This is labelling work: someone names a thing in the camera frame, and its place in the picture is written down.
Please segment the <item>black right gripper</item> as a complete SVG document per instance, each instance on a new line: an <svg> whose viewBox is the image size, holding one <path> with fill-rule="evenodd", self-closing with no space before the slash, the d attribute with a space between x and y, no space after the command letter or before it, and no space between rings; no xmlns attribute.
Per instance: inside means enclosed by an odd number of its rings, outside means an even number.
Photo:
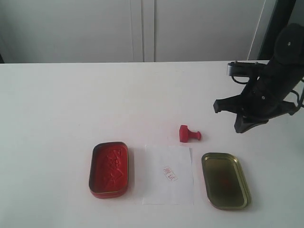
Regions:
<svg viewBox="0 0 304 228"><path fill-rule="evenodd" d="M293 115L304 106L304 95L294 90L303 77L303 64L270 61L259 75L249 77L240 95L216 99L214 111L236 113L236 133L245 133L274 117Z"/></svg>

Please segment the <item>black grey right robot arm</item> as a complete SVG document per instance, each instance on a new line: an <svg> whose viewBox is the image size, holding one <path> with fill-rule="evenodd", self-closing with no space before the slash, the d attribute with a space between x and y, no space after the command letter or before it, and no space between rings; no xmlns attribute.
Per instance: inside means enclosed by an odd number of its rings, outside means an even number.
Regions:
<svg viewBox="0 0 304 228"><path fill-rule="evenodd" d="M217 99L214 111L235 113L237 133L268 123L272 118L294 115L303 106L304 95L294 91L304 79L304 28L289 24L278 35L274 55L267 64L233 61L228 75L247 77L243 91L236 96Z"/></svg>

